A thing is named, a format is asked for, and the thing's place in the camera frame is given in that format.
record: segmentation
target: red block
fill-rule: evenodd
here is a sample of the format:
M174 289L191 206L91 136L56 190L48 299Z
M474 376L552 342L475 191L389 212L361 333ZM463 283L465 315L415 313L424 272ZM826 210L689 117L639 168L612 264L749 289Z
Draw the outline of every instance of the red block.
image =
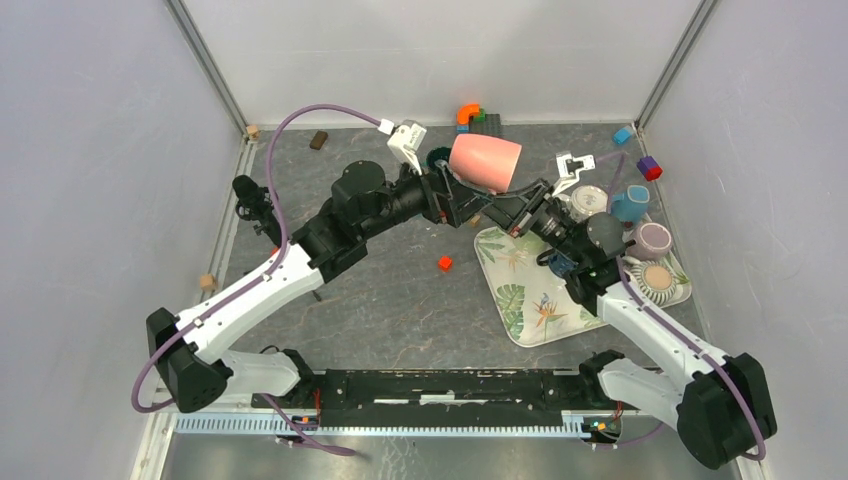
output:
M662 175L662 168L654 167L645 172L645 180L653 182L654 180L660 178L660 175Z
M453 260L451 260L450 257L442 257L439 259L439 268L442 269L443 272L447 272L452 266Z

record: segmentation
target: pink cup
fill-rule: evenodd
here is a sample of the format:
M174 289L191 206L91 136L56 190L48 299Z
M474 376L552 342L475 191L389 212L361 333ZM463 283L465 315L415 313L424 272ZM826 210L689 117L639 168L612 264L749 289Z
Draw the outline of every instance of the pink cup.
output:
M636 245L627 249L627 255L639 260L659 260L671 250L671 232L659 223L639 225L630 238Z
M486 135L457 135L448 163L462 179L503 193L509 189L521 145Z

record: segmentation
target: black motor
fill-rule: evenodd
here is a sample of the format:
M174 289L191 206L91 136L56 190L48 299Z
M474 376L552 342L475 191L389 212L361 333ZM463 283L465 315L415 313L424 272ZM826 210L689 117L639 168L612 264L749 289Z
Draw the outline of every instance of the black motor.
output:
M263 233L277 247L282 246L282 232L277 218L274 216L274 205L268 187L260 187L247 175L239 175L233 179L233 190L236 192L236 215L248 222L259 222L253 231L257 235Z

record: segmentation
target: brown block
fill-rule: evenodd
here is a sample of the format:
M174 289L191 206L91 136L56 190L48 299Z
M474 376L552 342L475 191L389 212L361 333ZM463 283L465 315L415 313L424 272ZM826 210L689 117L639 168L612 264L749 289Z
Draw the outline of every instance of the brown block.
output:
M201 275L200 277L200 289L204 292L214 292L218 289L218 280L215 279L215 275L211 273L207 273L206 275Z
M327 141L327 137L329 136L330 134L328 134L327 132L323 130L318 130L315 133L315 136L312 137L312 141L309 142L309 148L311 148L312 150L321 150L321 147L324 146L324 142Z
M256 140L259 138L259 127L256 125L248 125L247 126L247 136L250 137L251 140Z

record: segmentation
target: floral tray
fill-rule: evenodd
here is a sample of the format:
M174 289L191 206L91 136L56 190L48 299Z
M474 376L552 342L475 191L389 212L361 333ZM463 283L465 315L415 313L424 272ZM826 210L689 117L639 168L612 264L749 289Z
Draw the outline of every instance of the floral tray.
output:
M532 233L512 238L497 227L481 231L474 239L506 332L521 347L537 347L606 325L571 300L562 279L536 265L536 256L546 248ZM672 254L664 261L679 283L685 280L680 285L685 288L678 288L673 299L673 303L682 302L691 295L691 285Z

